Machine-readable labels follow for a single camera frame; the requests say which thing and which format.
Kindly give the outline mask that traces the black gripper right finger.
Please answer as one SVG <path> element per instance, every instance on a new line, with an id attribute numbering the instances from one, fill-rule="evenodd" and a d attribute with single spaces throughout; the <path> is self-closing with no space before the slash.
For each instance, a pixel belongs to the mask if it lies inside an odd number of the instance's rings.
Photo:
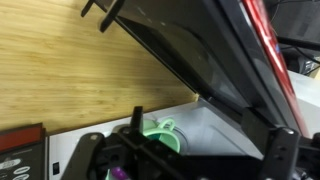
<path id="1" fill-rule="evenodd" d="M 277 127 L 253 108 L 246 108 L 242 114 L 241 129 L 255 147 L 267 155 L 276 134 Z"/>

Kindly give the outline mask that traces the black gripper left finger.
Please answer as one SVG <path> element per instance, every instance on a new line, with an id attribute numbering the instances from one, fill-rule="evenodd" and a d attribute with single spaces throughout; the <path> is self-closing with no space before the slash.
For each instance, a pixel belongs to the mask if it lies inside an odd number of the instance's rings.
<path id="1" fill-rule="evenodd" d="M 133 131 L 141 133 L 143 131 L 143 107 L 135 106 L 130 121 L 130 127 Z"/>

